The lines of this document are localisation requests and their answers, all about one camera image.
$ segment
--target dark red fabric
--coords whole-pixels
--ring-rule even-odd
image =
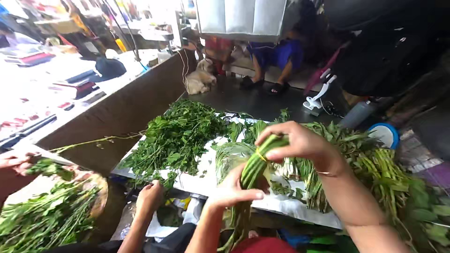
[[[256,237],[241,242],[232,253],[296,253],[285,241],[275,237]]]

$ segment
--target table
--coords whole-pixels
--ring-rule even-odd
[[[139,50],[139,54],[142,58],[143,65],[146,65],[148,61],[157,58],[158,50],[148,49]],[[37,130],[31,135],[20,140],[20,144],[24,143],[36,143],[41,138],[47,136],[55,129],[63,126],[76,116],[86,111],[91,106],[97,104],[101,99],[104,99],[107,95],[110,95],[135,80],[139,75],[147,71],[144,67],[134,60],[134,54],[132,51],[128,51],[119,55],[119,61],[121,61],[127,72],[120,77],[116,77],[107,81],[97,82],[97,89],[87,96],[81,99],[67,99],[61,98],[58,95],[52,94],[47,89],[47,86],[54,82],[60,73],[76,72],[79,68],[93,69],[95,68],[95,61],[87,61],[80,59],[79,54],[63,54],[54,57],[50,61],[36,66],[21,68],[15,65],[7,64],[5,72],[6,80],[14,80],[13,85],[2,87],[2,91],[7,94],[14,94],[12,99],[27,97],[29,99],[35,99],[43,106],[49,104],[58,104],[66,101],[74,103],[75,106],[69,111],[60,110],[57,114],[57,120],[49,123],[45,127]],[[8,101],[4,99],[2,103],[7,106]]]
[[[240,118],[232,118],[232,121],[234,122],[241,122],[243,123],[243,119]],[[243,139],[244,134],[241,133],[238,137],[238,141]],[[216,179],[216,163],[215,163],[215,157],[216,157],[216,151],[211,148],[211,144],[213,141],[216,141],[218,144],[222,144],[227,142],[227,139],[224,137],[217,137],[214,140],[209,141],[205,148],[208,150],[205,154],[203,154],[199,160],[198,160],[198,171],[199,173],[196,176],[191,176],[187,173],[180,174],[179,177],[177,177],[177,180],[175,181],[174,188],[187,191],[190,193],[200,194],[203,196],[209,196],[210,193],[213,191],[213,189],[217,185],[217,179]],[[125,159],[127,156],[129,156],[132,152],[132,150],[136,149],[138,147],[139,143],[136,143],[134,147],[124,156],[123,159]],[[207,171],[206,174],[204,174],[204,177],[200,177],[202,175],[202,171]],[[167,176],[168,170],[160,171],[161,176],[165,178]],[[135,175],[129,168],[123,168],[120,169],[120,163],[114,168],[114,170],[111,172],[116,175],[122,175],[130,178],[135,178]],[[283,180],[281,176],[274,175],[272,176],[271,180],[273,181],[281,181]],[[303,182],[295,182],[295,181],[289,181],[289,184],[291,185],[292,189],[300,188],[302,190],[305,189],[305,185]],[[285,195],[275,195],[270,189],[270,195],[267,195],[262,200],[255,200],[252,203],[252,207],[264,209],[271,212],[281,213],[284,215],[291,216],[293,218],[309,221],[318,225],[323,226],[329,226],[333,228],[342,229],[343,226],[336,216],[334,212],[329,212],[326,214],[322,214],[315,210],[310,210],[306,208],[306,205],[300,202],[296,199],[290,199]]]

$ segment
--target power cord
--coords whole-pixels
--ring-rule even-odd
[[[183,80],[183,84],[184,84],[187,92],[189,93],[189,86],[188,86],[189,80],[186,78],[186,75],[189,73],[189,58],[188,58],[188,54],[186,53],[186,49],[185,49],[184,50],[184,54],[186,55],[186,61],[187,61],[187,65],[188,65],[188,67],[187,67],[188,70],[185,73],[185,60],[183,59],[183,56],[181,55],[180,51],[177,51],[177,53],[180,55],[181,61],[183,62],[183,72],[181,73],[181,79]]]
[[[114,14],[112,14],[112,10],[113,10],[113,9],[111,8],[111,6],[109,5],[109,3],[108,3],[106,0],[102,0],[102,2],[103,2],[105,5],[107,5],[107,6],[109,7],[109,11],[111,12],[111,16],[112,16],[112,18],[114,19],[114,22],[116,23],[117,27],[119,28],[120,32],[122,33],[123,38],[125,39],[126,43],[127,43],[128,45],[130,45],[130,42],[129,42],[128,39],[126,38],[125,33],[123,32],[122,28],[121,28],[120,25],[119,25],[119,22],[117,22],[116,17],[114,16]],[[128,25],[128,23],[127,23],[125,17],[123,16],[123,13],[122,13],[122,11],[120,10],[119,5],[117,4],[116,0],[114,0],[114,3],[116,4],[117,8],[119,9],[120,14],[122,15],[122,18],[123,18],[123,20],[125,21],[126,26],[128,27],[128,31],[130,32],[131,39],[133,40],[133,45],[135,46],[135,49],[136,49],[136,52],[133,50],[133,54],[135,55],[135,60],[138,61],[138,62],[141,64],[141,66],[144,68],[144,70],[147,70],[147,68],[142,64],[141,59],[139,58],[138,47],[137,47],[137,45],[136,45],[135,38],[133,37],[133,33],[131,32],[130,26]]]
[[[331,103],[331,101],[326,101],[326,102],[325,102],[325,103],[327,103],[327,102],[330,103],[331,106],[332,106],[332,108],[329,108],[329,109],[328,109],[328,111],[330,111],[330,112],[328,112],[327,109],[326,109],[326,107],[325,107],[324,104],[322,103],[322,98],[319,98],[319,100],[320,100],[320,105],[322,106],[322,108],[324,109],[324,111],[325,111],[328,115],[332,115],[332,116],[344,118],[342,115],[340,115],[340,114],[336,111],[336,109],[334,108],[334,104]]]

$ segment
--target leaf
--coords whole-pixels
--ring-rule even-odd
[[[425,190],[425,182],[420,179],[409,181],[409,194],[417,208],[429,208],[429,195]]]
[[[408,192],[409,188],[406,185],[391,185],[390,188],[394,191]]]
[[[441,216],[450,216],[450,207],[444,205],[434,205],[433,213]]]
[[[360,134],[360,135],[352,135],[352,136],[347,136],[344,139],[342,139],[342,141],[352,141],[352,140],[356,140],[356,139],[362,139],[362,138],[366,138],[366,134]]]
[[[180,159],[181,155],[180,153],[171,153],[168,157],[167,157],[167,162],[168,163],[173,163],[176,160]]]
[[[425,228],[428,237],[444,247],[450,245],[450,240],[446,237],[448,230],[447,227],[436,224],[427,224]]]
[[[435,221],[437,215],[426,209],[415,209],[411,212],[411,217],[418,221]]]
[[[439,201],[441,201],[446,206],[450,206],[450,198],[449,197],[440,197]]]

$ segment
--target bunch of herbs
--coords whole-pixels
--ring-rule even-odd
[[[60,183],[23,203],[7,205],[0,215],[0,252],[34,253],[82,241],[92,230],[90,211],[98,188],[82,190]]]
[[[123,162],[136,175],[137,183],[162,179],[160,170],[169,169],[165,187],[172,187],[179,173],[198,173],[196,157],[206,152],[205,144],[228,133],[224,113],[199,102],[181,99],[148,123],[145,140],[139,142]]]

